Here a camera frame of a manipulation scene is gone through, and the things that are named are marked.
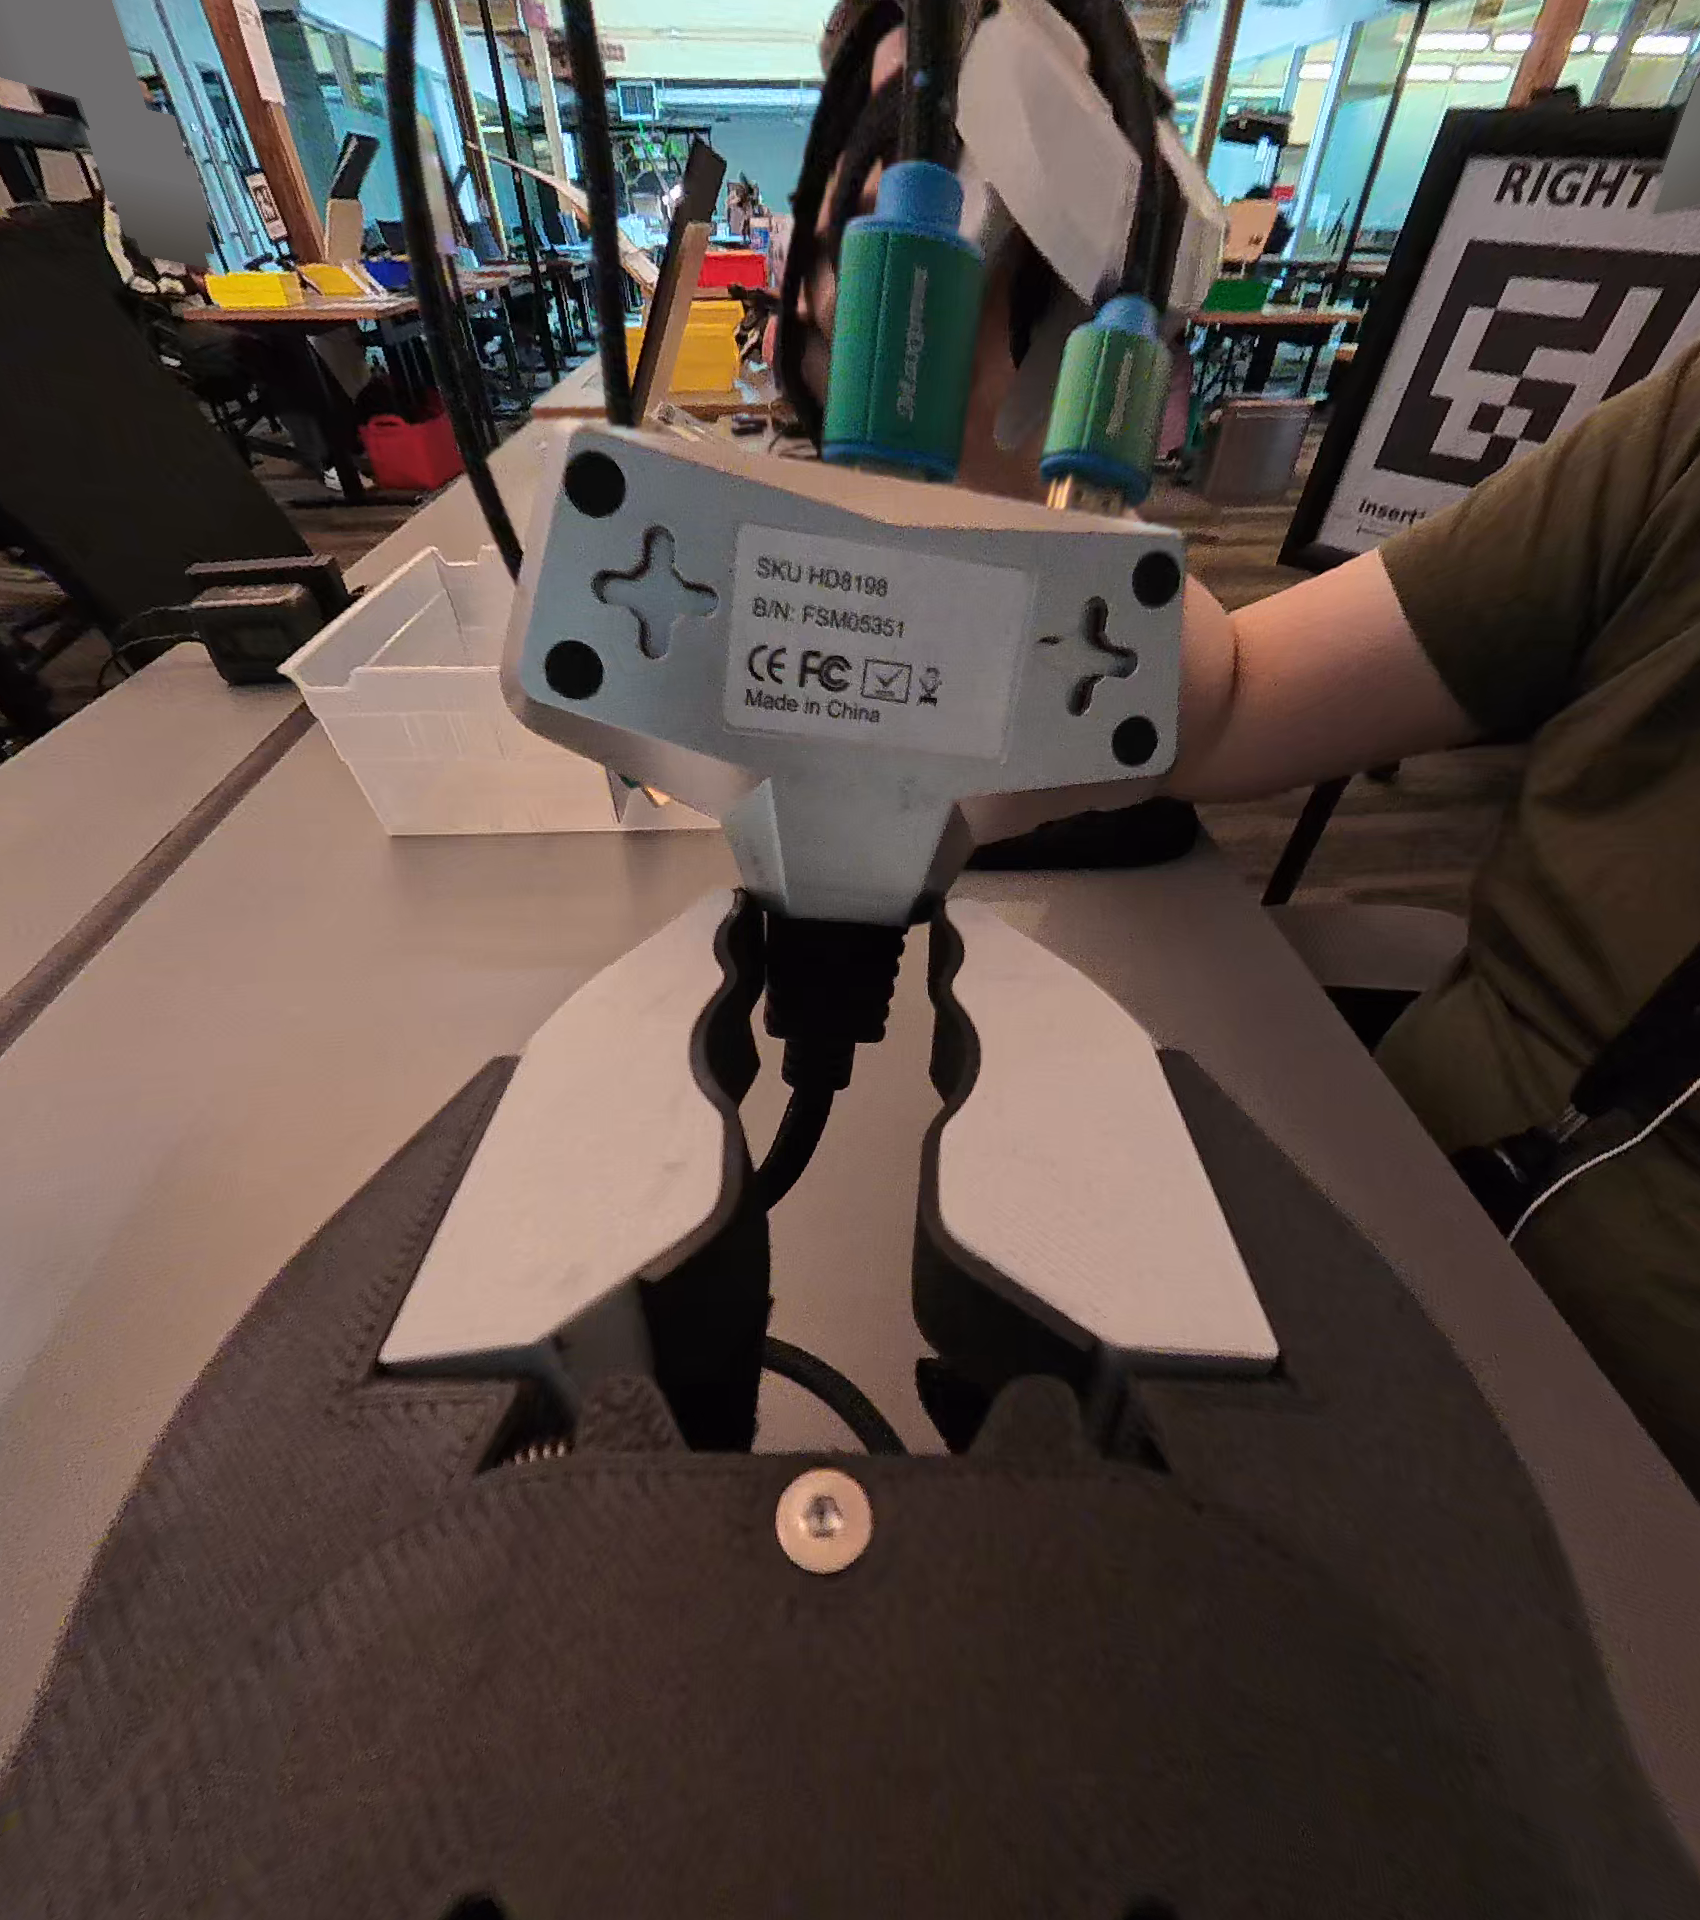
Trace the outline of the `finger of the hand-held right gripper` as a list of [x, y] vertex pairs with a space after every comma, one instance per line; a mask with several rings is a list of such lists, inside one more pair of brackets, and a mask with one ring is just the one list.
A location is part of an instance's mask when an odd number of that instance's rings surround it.
[[1166, 282], [1215, 282], [1228, 232], [1223, 204], [1169, 118], [1156, 124], [1156, 146], [1174, 201], [1167, 207], [1174, 214], [1174, 245]]
[[1013, 227], [1079, 301], [1118, 289], [1140, 155], [1047, 3], [1001, 3], [957, 67], [957, 229], [979, 251]]

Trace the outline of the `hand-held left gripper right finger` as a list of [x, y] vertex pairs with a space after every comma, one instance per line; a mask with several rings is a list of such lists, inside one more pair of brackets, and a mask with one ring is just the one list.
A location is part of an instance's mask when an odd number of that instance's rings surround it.
[[1277, 1339], [1150, 1031], [977, 900], [929, 929], [911, 1311], [970, 1373], [1269, 1373]]

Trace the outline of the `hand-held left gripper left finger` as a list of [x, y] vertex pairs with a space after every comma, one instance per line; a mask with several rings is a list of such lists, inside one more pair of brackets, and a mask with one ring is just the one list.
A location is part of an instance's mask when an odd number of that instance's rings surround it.
[[382, 1337], [387, 1373], [579, 1373], [727, 1227], [752, 1160], [761, 916], [706, 891], [525, 1040]]

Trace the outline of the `black hdmi cable green plugs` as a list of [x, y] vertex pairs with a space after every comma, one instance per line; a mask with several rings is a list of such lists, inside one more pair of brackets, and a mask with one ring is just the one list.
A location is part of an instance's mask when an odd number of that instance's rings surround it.
[[1055, 1], [1109, 107], [1119, 155], [1135, 162], [1118, 206], [1111, 266], [1098, 266], [1087, 313], [1062, 348], [1040, 455], [1053, 509], [1118, 516], [1150, 491], [1169, 393], [1166, 318], [1188, 196], [1167, 153], [1174, 107], [1116, 1]]
[[[461, 370], [461, 303], [450, 289], [426, 185], [416, 107], [416, 3], [387, 1], [382, 11], [385, 124], [410, 292], [460, 463], [491, 545], [515, 576], [521, 543], [490, 469], [491, 440], [477, 422]], [[562, 3], [560, 13], [576, 88], [605, 415], [633, 426], [640, 403], [624, 336], [626, 271], [598, 21], [592, 3]], [[916, 1], [902, 3], [902, 19], [902, 155], [878, 180], [874, 212], [849, 222], [839, 243], [819, 451], [831, 463], [950, 477], [964, 440], [981, 300], [981, 264], [962, 233], [964, 187], [948, 166], [957, 11], [953, 3]]]

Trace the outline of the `clear plastic bin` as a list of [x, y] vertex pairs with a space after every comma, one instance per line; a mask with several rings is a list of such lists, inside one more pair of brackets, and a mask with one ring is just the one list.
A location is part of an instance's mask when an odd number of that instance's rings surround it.
[[512, 581], [426, 545], [281, 671], [391, 838], [714, 832], [534, 731], [501, 687]]

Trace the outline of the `silver hdmi switch box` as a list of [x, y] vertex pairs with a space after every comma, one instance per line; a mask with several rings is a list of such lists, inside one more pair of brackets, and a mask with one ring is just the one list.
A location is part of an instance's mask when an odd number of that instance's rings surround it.
[[1167, 526], [568, 419], [519, 540], [509, 708], [716, 821], [783, 917], [908, 926], [1174, 762]]

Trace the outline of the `grey trash can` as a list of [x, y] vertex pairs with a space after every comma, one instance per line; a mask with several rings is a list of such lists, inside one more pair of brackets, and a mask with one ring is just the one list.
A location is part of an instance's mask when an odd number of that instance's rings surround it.
[[1280, 502], [1304, 455], [1315, 403], [1306, 395], [1231, 395], [1205, 422], [1197, 493], [1218, 508]]

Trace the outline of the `framed marker sign on stand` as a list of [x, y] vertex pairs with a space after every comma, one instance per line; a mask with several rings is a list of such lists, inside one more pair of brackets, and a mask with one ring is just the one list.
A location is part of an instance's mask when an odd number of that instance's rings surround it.
[[1280, 564], [1437, 516], [1700, 340], [1680, 107], [1452, 109], [1338, 376]]

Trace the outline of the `black power adapter box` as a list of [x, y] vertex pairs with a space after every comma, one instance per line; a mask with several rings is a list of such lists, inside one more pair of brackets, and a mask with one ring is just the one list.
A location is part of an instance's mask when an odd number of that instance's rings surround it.
[[231, 687], [264, 685], [353, 596], [331, 556], [207, 560], [186, 570], [189, 631]]

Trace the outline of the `dark furniture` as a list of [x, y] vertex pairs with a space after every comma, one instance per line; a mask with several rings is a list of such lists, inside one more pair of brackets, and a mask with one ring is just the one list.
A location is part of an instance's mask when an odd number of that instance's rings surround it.
[[[312, 556], [160, 358], [99, 217], [0, 217], [0, 551], [16, 549], [138, 671], [195, 642], [192, 564]], [[45, 650], [0, 630], [0, 757], [53, 725]]]

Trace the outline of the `wooden support post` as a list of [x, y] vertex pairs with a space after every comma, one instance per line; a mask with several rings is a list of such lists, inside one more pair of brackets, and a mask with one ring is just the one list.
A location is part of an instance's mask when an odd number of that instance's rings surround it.
[[266, 6], [202, 1], [199, 9], [237, 101], [248, 142], [285, 227], [285, 245], [297, 264], [316, 264], [324, 256], [324, 225], [295, 146], [281, 61], [268, 40]]

